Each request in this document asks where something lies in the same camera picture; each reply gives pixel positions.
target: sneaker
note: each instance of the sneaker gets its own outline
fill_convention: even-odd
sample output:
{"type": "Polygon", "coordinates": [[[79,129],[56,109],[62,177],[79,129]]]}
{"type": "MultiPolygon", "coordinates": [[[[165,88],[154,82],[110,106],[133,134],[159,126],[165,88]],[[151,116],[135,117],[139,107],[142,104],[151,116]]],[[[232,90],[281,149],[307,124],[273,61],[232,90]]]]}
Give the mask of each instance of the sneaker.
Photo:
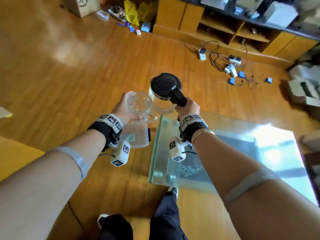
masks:
{"type": "Polygon", "coordinates": [[[169,191],[172,191],[173,193],[175,193],[176,196],[177,196],[177,199],[178,199],[179,190],[178,190],[177,187],[170,187],[170,188],[168,189],[168,192],[169,192],[169,191]]]}
{"type": "Polygon", "coordinates": [[[101,224],[100,224],[100,220],[103,220],[103,219],[105,219],[105,218],[107,218],[109,215],[107,215],[107,214],[101,214],[101,215],[99,215],[99,217],[98,217],[98,219],[97,219],[97,223],[98,223],[98,227],[100,228],[100,230],[101,230],[101,228],[102,228],[102,226],[101,226],[101,224]]]}

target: black pants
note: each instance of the black pants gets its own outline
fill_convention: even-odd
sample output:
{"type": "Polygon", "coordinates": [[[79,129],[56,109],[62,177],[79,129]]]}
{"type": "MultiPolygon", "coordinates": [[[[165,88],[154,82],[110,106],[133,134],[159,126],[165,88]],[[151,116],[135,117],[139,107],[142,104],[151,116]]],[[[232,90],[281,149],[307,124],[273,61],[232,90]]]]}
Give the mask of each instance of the black pants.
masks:
{"type": "MultiPolygon", "coordinates": [[[[176,194],[168,192],[162,198],[150,221],[149,240],[188,240],[181,229],[176,194]]],[[[133,240],[129,222],[121,215],[108,216],[100,221],[102,226],[98,240],[133,240]]]]}

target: glass tabletop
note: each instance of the glass tabletop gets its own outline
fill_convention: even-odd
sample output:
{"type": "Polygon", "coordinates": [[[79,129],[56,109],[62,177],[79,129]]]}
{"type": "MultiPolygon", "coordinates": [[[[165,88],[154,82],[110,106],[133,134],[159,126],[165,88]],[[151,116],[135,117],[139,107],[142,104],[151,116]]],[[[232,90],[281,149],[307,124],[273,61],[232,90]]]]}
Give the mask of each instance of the glass tabletop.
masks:
{"type": "MultiPolygon", "coordinates": [[[[149,182],[217,193],[197,155],[187,153],[181,162],[169,159],[169,139],[180,134],[177,116],[176,112],[160,116],[149,182]]],[[[204,111],[200,116],[221,140],[273,170],[283,181],[318,205],[292,131],[204,111]]]]}

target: wrist tracker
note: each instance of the wrist tracker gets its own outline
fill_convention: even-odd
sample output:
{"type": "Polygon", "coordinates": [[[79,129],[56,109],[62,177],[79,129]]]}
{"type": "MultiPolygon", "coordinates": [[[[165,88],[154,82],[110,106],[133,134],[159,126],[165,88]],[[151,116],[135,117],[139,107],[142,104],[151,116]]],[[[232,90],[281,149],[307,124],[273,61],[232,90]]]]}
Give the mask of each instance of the wrist tracker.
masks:
{"type": "Polygon", "coordinates": [[[208,129],[208,125],[198,114],[189,113],[181,118],[179,131],[182,141],[189,141],[191,143],[192,135],[198,129],[208,129]]]}
{"type": "Polygon", "coordinates": [[[106,138],[103,152],[109,147],[116,147],[122,133],[123,123],[113,113],[102,114],[87,130],[94,129],[102,133],[106,138]]]}

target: parquet floor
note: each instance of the parquet floor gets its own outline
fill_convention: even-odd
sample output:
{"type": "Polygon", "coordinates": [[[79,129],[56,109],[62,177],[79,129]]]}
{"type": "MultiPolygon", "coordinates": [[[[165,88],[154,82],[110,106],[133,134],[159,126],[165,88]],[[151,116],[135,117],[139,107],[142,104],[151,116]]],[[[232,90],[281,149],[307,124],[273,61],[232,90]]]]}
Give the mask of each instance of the parquet floor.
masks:
{"type": "MultiPolygon", "coordinates": [[[[290,106],[281,68],[249,62],[245,72],[262,83],[236,88],[228,76],[201,62],[176,40],[142,33],[139,37],[59,7],[61,0],[0,0],[0,106],[13,117],[0,120],[0,136],[46,151],[84,131],[110,112],[125,91],[147,91],[152,76],[170,72],[183,82],[183,93],[202,110],[292,130],[299,137],[320,123],[290,106]]],[[[147,239],[150,217],[167,188],[148,184],[154,140],[132,150],[129,162],[115,168],[98,158],[70,202],[86,227],[83,233],[65,207],[49,239],[95,239],[101,213],[123,214],[134,239],[147,239]]],[[[220,199],[181,189],[178,205],[189,239],[238,239],[220,199]]]]}

